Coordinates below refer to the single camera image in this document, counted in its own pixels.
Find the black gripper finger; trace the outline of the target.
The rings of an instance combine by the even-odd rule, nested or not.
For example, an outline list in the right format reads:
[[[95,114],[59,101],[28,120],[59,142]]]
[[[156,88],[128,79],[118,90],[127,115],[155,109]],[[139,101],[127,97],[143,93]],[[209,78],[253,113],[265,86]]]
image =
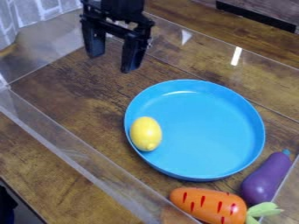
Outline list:
[[[122,66],[120,71],[128,74],[136,70],[143,62],[146,50],[148,47],[148,35],[130,32],[124,36],[123,52],[122,52]]]
[[[82,20],[82,33],[87,54],[96,58],[106,53],[107,32],[102,23]]]

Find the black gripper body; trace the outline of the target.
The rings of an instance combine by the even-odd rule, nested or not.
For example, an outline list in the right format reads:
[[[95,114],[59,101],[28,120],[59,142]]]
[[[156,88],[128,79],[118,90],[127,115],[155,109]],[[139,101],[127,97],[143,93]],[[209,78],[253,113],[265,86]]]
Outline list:
[[[155,22],[144,15],[146,0],[80,0],[82,20],[102,23],[107,34],[124,40],[130,33],[151,37]]]

